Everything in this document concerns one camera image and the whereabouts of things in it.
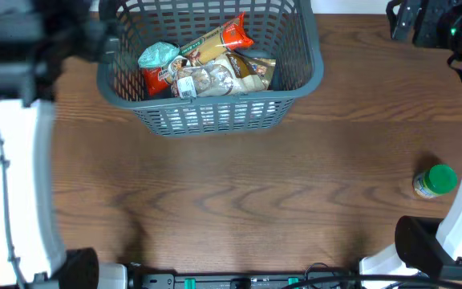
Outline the mint green snack packet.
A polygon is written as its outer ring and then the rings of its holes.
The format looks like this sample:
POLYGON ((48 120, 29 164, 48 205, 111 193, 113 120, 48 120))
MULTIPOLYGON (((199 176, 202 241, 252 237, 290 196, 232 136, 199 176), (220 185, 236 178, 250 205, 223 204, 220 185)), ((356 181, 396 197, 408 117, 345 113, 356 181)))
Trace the mint green snack packet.
POLYGON ((138 58, 139 68, 152 69, 169 64, 180 53, 177 45, 157 42, 147 47, 138 58))

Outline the gold foil herb snack bag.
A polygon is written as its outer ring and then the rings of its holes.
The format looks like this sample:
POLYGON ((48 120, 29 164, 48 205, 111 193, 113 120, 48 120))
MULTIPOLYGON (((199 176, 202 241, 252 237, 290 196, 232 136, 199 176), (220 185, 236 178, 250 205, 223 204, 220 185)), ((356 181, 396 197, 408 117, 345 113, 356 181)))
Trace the gold foil herb snack bag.
POLYGON ((252 58, 245 55, 241 55, 242 58, 247 60, 252 66, 253 70, 260 77, 261 81, 265 85, 265 89, 270 88, 271 81, 274 77, 274 70, 276 67, 275 59, 264 59, 264 58, 252 58))

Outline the dried mushroom clear bag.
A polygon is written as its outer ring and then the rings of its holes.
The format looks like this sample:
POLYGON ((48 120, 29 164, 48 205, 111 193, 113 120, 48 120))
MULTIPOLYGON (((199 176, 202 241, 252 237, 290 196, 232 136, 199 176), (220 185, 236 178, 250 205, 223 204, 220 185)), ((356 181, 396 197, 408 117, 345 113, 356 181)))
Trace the dried mushroom clear bag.
POLYGON ((226 52, 198 67, 183 67, 174 75, 172 94, 181 99, 228 96, 265 91, 265 85, 250 63, 226 52))

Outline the red and gold pasta packet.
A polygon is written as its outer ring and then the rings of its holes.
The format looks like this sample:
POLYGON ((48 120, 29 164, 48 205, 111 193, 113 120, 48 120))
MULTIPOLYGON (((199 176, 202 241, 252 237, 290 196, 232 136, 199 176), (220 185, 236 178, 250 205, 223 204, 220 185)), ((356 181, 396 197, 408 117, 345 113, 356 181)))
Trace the red and gold pasta packet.
POLYGON ((173 83, 174 75, 183 67, 198 67, 225 52, 248 48, 254 44, 245 32, 245 13, 194 39, 180 48, 179 55, 169 64, 152 69, 140 68, 147 92, 155 96, 173 83))

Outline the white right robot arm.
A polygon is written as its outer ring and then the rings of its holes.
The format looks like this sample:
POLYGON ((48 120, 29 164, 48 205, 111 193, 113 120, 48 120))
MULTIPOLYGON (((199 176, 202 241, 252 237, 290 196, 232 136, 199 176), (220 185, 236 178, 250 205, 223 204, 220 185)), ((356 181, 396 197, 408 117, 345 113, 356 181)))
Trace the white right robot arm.
MULTIPOLYGON (((462 62, 462 0, 396 0, 387 4, 391 38, 412 34, 416 47, 447 49, 462 62)), ((462 70, 456 74, 462 83, 462 70)), ((462 180, 443 219, 403 216, 395 242, 359 263, 359 288, 433 288, 462 280, 462 180)))

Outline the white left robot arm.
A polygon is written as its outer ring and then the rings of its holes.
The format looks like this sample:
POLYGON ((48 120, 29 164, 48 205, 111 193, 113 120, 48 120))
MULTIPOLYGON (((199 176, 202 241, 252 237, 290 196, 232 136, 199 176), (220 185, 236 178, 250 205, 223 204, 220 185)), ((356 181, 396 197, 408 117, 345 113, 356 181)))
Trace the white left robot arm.
POLYGON ((107 62, 115 27, 89 1, 0 1, 0 288, 125 288, 128 270, 67 250, 51 186, 55 83, 63 62, 107 62))

